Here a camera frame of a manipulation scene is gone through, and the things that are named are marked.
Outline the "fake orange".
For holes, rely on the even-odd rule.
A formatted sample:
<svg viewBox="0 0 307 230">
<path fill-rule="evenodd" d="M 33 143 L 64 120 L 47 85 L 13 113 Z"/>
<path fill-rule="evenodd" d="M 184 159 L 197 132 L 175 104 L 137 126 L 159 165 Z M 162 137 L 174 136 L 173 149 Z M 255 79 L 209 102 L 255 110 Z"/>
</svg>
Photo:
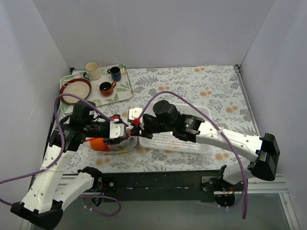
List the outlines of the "fake orange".
<svg viewBox="0 0 307 230">
<path fill-rule="evenodd" d="M 90 148 L 95 151 L 108 151 L 109 148 L 102 138 L 90 140 Z"/>
</svg>

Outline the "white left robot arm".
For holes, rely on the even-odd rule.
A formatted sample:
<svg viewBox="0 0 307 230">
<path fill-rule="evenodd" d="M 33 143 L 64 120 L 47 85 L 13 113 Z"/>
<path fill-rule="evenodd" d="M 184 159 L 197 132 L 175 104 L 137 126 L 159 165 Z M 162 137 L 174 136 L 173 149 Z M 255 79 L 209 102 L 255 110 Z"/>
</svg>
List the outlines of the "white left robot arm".
<svg viewBox="0 0 307 230">
<path fill-rule="evenodd" d="M 103 138 L 116 143 L 125 139 L 127 124 L 120 115 L 98 121 L 95 103 L 78 101 L 71 115 L 59 122 L 48 142 L 39 174 L 26 196 L 12 204 L 11 212 L 45 230 L 54 229 L 64 210 L 85 191 L 102 189 L 102 173 L 93 167 L 78 171 L 77 177 L 57 190 L 65 169 L 87 138 Z"/>
</svg>

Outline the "clear zip top bag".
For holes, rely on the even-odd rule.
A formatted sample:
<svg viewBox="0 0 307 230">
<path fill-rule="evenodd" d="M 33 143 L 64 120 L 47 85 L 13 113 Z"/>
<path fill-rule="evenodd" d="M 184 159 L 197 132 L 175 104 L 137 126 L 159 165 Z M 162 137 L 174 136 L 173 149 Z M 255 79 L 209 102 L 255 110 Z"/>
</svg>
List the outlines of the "clear zip top bag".
<svg viewBox="0 0 307 230">
<path fill-rule="evenodd" d="M 87 138 L 83 143 L 90 150 L 98 151 L 103 154 L 122 154 L 131 151 L 138 144 L 138 138 L 130 136 L 130 129 L 126 132 L 128 137 L 117 144 L 107 144 L 103 138 Z"/>
</svg>

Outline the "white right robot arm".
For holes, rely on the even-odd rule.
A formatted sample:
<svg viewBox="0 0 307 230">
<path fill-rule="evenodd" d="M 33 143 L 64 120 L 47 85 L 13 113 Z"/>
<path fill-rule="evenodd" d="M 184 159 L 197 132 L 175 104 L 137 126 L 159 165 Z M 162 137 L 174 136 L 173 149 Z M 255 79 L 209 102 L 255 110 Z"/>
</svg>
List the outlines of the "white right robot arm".
<svg viewBox="0 0 307 230">
<path fill-rule="evenodd" d="M 221 127 L 214 127 L 200 114 L 184 114 L 166 100 L 152 103 L 152 113 L 145 114 L 141 108 L 129 110 L 128 121 L 132 125 L 131 135 L 152 139 L 154 134 L 172 132 L 182 141 L 216 146 L 234 151 L 244 160 L 224 166 L 217 178 L 218 187 L 228 190 L 244 179 L 256 177 L 274 181 L 277 172 L 280 149 L 273 134 L 249 136 Z"/>
</svg>

